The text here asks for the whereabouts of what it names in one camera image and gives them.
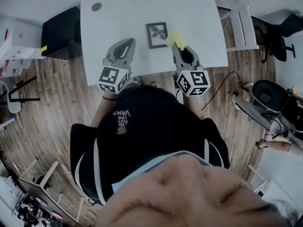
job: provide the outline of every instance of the black cable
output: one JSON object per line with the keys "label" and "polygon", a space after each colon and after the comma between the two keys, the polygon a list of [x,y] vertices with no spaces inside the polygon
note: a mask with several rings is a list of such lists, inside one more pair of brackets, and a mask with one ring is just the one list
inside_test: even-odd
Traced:
{"label": "black cable", "polygon": [[216,93],[213,95],[213,97],[209,100],[209,102],[201,109],[201,111],[203,109],[205,109],[205,107],[213,100],[213,98],[217,95],[217,93],[219,92],[220,88],[223,86],[223,83],[226,81],[226,79],[228,78],[229,75],[231,75],[232,73],[236,73],[237,76],[238,76],[238,79],[239,79],[239,84],[240,84],[240,87],[243,87],[243,85],[241,84],[241,79],[240,79],[240,76],[238,75],[238,73],[236,71],[232,71],[230,73],[227,74],[227,76],[225,77],[225,79],[223,80],[223,82],[221,83],[221,85],[219,86],[218,90],[216,91]]}
{"label": "black cable", "polygon": [[277,122],[277,124],[279,125],[279,127],[280,127],[280,133],[279,133],[278,135],[273,135],[273,136],[274,136],[273,139],[276,138],[276,137],[278,137],[279,135],[282,135],[282,127],[281,127],[281,124],[280,124],[277,120],[273,119],[271,113],[261,113],[261,116],[262,116],[263,118],[273,120],[273,121]]}
{"label": "black cable", "polygon": [[96,201],[94,201],[93,203],[91,203],[90,201],[89,201],[89,203],[91,204],[91,206],[94,206],[97,202]]}
{"label": "black cable", "polygon": [[286,128],[287,131],[290,131],[291,129],[287,128],[286,125],[283,123],[283,121],[280,119],[280,117],[277,115],[278,119],[280,122],[283,124],[283,126]]}
{"label": "black cable", "polygon": [[176,93],[176,98],[177,98],[177,96],[178,96],[179,91],[181,91],[180,88],[178,88],[178,91],[177,91],[177,93]]}

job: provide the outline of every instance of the bracelet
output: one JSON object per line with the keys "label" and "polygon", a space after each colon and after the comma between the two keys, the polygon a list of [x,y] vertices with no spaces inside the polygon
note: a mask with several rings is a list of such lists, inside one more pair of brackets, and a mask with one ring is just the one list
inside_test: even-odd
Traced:
{"label": "bracelet", "polygon": [[117,99],[107,98],[107,97],[104,97],[104,96],[103,96],[103,98],[106,99],[106,100],[109,100],[109,101],[117,101]]}

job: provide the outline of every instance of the black office chair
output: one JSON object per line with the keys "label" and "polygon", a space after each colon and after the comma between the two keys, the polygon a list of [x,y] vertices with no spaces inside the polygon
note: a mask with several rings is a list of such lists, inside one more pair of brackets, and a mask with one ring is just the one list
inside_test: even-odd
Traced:
{"label": "black office chair", "polygon": [[286,61],[286,51],[292,51],[295,58],[294,45],[288,47],[285,45],[283,37],[289,37],[299,31],[303,30],[303,18],[296,14],[291,14],[288,18],[280,25],[267,26],[267,34],[264,34],[259,26],[255,26],[255,30],[258,30],[262,35],[264,42],[260,44],[265,45],[265,58],[262,63],[267,61],[267,54],[274,55],[280,61]]}
{"label": "black office chair", "polygon": [[251,92],[269,114],[280,113],[292,130],[299,133],[297,137],[303,137],[303,99],[289,95],[283,87],[268,80],[255,82]]}

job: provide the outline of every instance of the wooden floor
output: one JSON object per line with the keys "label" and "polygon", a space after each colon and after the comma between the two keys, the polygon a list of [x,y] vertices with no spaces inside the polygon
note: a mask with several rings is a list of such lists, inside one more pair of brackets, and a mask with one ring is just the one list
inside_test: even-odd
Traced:
{"label": "wooden floor", "polygon": [[[232,46],[230,23],[224,34],[227,45]],[[274,81],[274,60],[269,58],[267,63],[262,64],[263,53],[263,48],[228,52],[229,67],[208,69],[212,87],[207,95],[200,98],[201,107],[209,101],[225,76],[233,70],[238,72],[244,83],[259,79]],[[41,101],[23,104],[21,112],[16,115],[16,121],[7,126],[6,131],[0,133],[0,148],[5,151],[7,163],[12,169],[13,163],[22,169],[37,157],[39,160],[34,167],[35,171],[47,171],[58,159],[60,163],[56,172],[69,172],[71,125],[74,123],[89,125],[103,93],[97,86],[87,86],[82,58],[69,61],[47,58],[36,61],[16,79],[16,82],[35,75],[38,76],[37,81],[22,89],[21,97],[39,96]],[[153,80],[168,91],[176,93],[171,73],[144,77],[146,83]],[[256,165],[260,158],[261,152],[256,150],[254,142],[260,139],[263,129],[246,114],[234,109],[231,102],[233,92],[241,93],[235,74],[229,76],[204,113],[214,120],[226,141],[231,170],[248,179],[250,173],[247,164]],[[10,115],[7,107],[0,108],[0,115],[3,120]],[[34,176],[37,179],[39,175],[40,173],[30,172],[26,179],[30,180]],[[54,185],[49,191],[50,194],[56,199],[59,192],[62,192],[61,205],[76,216],[83,193],[74,184],[72,175],[54,174],[50,181]],[[94,225],[100,210],[100,206],[92,207],[86,198],[80,216],[80,226]]]}

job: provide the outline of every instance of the yellow sponge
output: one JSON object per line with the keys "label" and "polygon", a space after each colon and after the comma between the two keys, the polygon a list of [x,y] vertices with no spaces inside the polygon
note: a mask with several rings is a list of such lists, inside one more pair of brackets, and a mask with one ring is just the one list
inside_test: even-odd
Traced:
{"label": "yellow sponge", "polygon": [[296,87],[293,87],[292,90],[294,96],[299,96],[299,90]]}
{"label": "yellow sponge", "polygon": [[166,39],[166,45],[169,48],[172,48],[174,43],[176,43],[177,47],[180,48],[181,51],[187,46],[186,42],[178,31],[173,31]]}

